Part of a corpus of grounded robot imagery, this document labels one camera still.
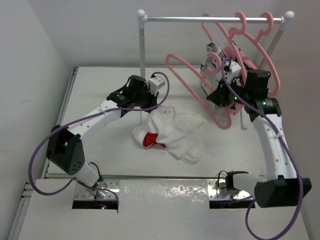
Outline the white t shirt red print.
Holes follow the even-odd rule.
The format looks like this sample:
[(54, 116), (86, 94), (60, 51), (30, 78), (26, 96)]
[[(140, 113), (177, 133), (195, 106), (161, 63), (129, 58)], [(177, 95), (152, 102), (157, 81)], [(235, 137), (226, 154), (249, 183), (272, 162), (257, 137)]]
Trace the white t shirt red print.
[(204, 151), (206, 126), (207, 120), (199, 114), (162, 105), (147, 114), (131, 133), (142, 147), (160, 145), (176, 159), (194, 165)]

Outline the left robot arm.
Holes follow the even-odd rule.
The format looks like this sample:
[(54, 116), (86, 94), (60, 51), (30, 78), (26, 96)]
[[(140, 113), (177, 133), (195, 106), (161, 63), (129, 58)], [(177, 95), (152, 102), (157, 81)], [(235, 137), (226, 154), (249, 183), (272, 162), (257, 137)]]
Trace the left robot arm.
[(130, 109), (148, 110), (157, 104), (159, 90), (165, 86), (162, 77), (152, 75), (144, 79), (129, 77), (127, 83), (112, 92), (85, 119), (71, 124), (50, 137), (46, 157), (69, 176), (89, 187), (94, 187), (100, 176), (86, 163), (84, 145), (100, 130), (120, 119)]

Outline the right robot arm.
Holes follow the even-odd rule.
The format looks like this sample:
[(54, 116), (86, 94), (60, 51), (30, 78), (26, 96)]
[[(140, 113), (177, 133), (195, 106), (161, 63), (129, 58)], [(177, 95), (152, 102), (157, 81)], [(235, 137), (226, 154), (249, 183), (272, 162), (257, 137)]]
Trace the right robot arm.
[(311, 190), (309, 178), (297, 177), (282, 128), (282, 111), (276, 98), (268, 96), (269, 71), (250, 69), (246, 85), (237, 77), (226, 78), (228, 71), (221, 69), (222, 80), (207, 100), (220, 107), (235, 103), (244, 104), (261, 143), (266, 162), (266, 181), (260, 181), (247, 171), (230, 171), (225, 177), (224, 189), (244, 190), (253, 196), (261, 208), (290, 207), (302, 205)]

